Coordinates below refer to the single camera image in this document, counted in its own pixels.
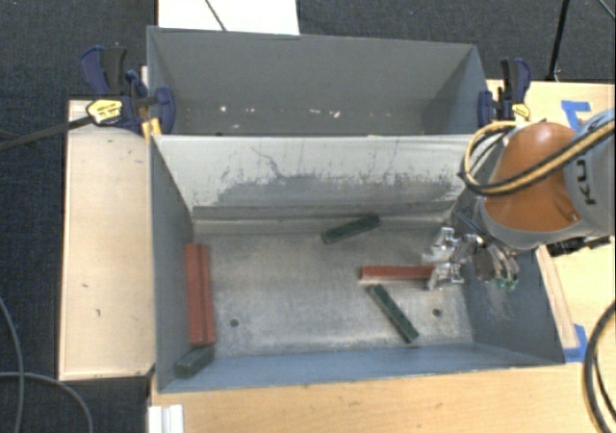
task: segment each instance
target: wooden table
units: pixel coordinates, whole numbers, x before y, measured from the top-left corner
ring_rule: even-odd
[[[490,82],[490,89],[499,83]],[[562,99],[590,102],[593,114],[614,106],[614,87],[533,83],[526,102],[534,117],[567,124],[560,107]],[[590,334],[614,299],[614,245],[557,258],[555,265],[573,321]],[[601,357],[606,387],[616,397],[615,340],[611,328],[602,341]],[[158,395],[153,387],[152,403],[183,404],[187,433],[594,431],[584,404],[578,363],[170,395]]]

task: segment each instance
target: gray bin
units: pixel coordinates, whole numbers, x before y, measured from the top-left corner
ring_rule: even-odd
[[[420,332],[411,347],[358,284],[363,265],[419,264],[450,218],[485,88],[473,46],[149,28],[148,69],[178,108],[151,147],[161,392],[564,361],[531,254],[514,293],[471,267],[464,286],[388,285]],[[365,214],[381,225],[322,243]],[[187,242],[210,248],[218,334],[188,379],[174,373],[191,348]]]

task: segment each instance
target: black stand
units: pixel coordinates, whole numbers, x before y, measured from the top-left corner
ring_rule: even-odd
[[[556,29],[556,37],[554,38],[554,46],[552,48],[552,59],[550,60],[550,69],[546,77],[547,81],[556,80],[556,62],[558,61],[558,53],[560,52],[560,43],[562,34],[565,30],[565,22],[567,21],[567,11],[569,10],[569,2],[571,0],[562,0],[560,7],[560,17],[558,18],[558,29]]]

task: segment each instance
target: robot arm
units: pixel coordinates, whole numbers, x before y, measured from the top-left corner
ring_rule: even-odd
[[[526,173],[542,163],[543,173]],[[475,222],[513,250],[613,235],[614,110],[577,133],[546,122],[516,129],[488,185],[465,181],[480,195]]]
[[[481,153],[491,152],[479,168],[480,182],[471,159],[495,134]],[[505,134],[505,146],[491,150]],[[424,254],[423,263],[435,266],[427,286],[463,282],[461,266],[472,262],[479,279],[497,279],[513,290],[516,254],[555,243],[567,245],[567,252],[571,240],[582,247],[587,239],[614,235],[614,110],[594,116],[577,133],[548,122],[491,123],[471,139],[460,177],[468,188],[454,208],[461,235],[458,228],[442,228]]]

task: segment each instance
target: red bar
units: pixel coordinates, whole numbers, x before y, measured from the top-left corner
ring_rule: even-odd
[[[364,266],[361,281],[417,281],[430,278],[434,266]]]
[[[210,288],[208,248],[189,243],[184,247],[189,305],[189,340],[192,345],[216,342],[214,302]]]

